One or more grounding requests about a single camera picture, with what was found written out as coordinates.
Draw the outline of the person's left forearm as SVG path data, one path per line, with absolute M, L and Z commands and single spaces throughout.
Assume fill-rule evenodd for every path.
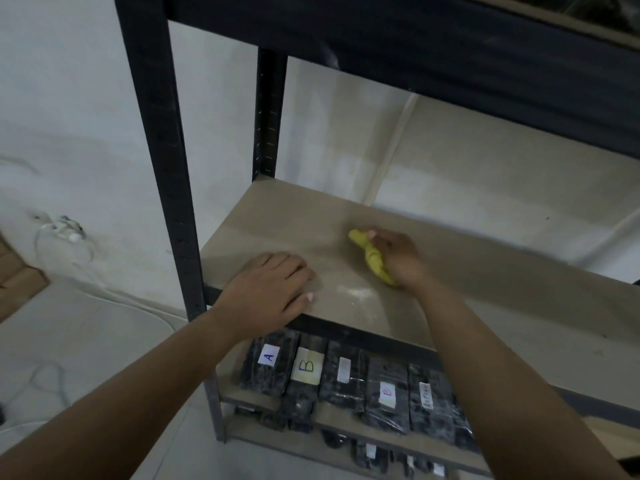
M 0 455 L 0 480 L 130 480 L 242 339 L 201 316 Z

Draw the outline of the yellow cleaning cloth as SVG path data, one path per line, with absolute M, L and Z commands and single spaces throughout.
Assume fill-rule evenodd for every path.
M 365 263 L 371 270 L 373 275 L 380 279 L 385 284 L 396 287 L 397 283 L 389 275 L 384 262 L 383 257 L 379 249 L 377 249 L 369 240 L 367 233 L 361 230 L 352 229 L 348 233 L 349 240 L 360 247 L 364 252 Z

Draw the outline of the row of black wrapped packets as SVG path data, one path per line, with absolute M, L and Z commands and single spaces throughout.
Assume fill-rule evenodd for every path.
M 309 433 L 318 403 L 350 411 L 372 428 L 416 432 L 480 453 L 446 375 L 322 337 L 282 329 L 254 339 L 238 386 L 279 400 L 268 428 Z

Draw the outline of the brown cardboard box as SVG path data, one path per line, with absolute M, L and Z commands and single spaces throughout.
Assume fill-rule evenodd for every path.
M 0 234 L 0 324 L 49 284 L 46 275 L 28 266 Z

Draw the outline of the person's right hand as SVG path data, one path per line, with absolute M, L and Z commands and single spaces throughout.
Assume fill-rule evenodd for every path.
M 365 234 L 380 251 L 390 277 L 400 287 L 416 295 L 428 281 L 430 272 L 411 238 L 382 228 L 370 228 Z

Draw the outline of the white wall socket plug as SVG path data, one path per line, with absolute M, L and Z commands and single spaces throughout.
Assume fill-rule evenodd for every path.
M 71 244 L 80 243 L 87 239 L 82 225 L 68 216 L 60 216 L 54 219 L 51 223 L 51 231 L 57 237 Z

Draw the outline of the black metal shelving rack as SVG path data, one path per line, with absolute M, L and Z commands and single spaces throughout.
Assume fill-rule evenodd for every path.
M 597 88 L 586 69 L 561 69 L 524 96 L 535 76 L 508 69 L 503 49 L 467 48 L 481 36 L 516 43 L 516 55 L 551 67 L 584 59 L 588 68 L 612 55 L 640 64 L 640 28 L 605 0 L 115 0 L 125 49 L 190 320 L 221 291 L 205 284 L 179 108 L 169 22 L 259 49 L 252 179 L 274 179 L 288 57 L 334 67 L 640 161 L 640 129 L 609 128 L 596 103 L 584 110 L 564 93 Z

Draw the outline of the person's left hand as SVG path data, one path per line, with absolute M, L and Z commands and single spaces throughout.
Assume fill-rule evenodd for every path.
M 287 252 L 269 253 L 273 257 L 299 257 Z M 236 340 L 265 336 L 292 320 L 281 320 L 284 307 L 297 295 L 308 292 L 307 284 L 315 272 L 307 265 L 291 276 L 270 270 L 240 273 L 226 284 L 210 313 L 222 329 Z

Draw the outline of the person's right forearm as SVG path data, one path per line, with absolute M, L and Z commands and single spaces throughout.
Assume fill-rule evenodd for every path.
M 495 480 L 631 480 L 577 412 L 459 295 L 428 274 L 397 280 L 423 309 Z

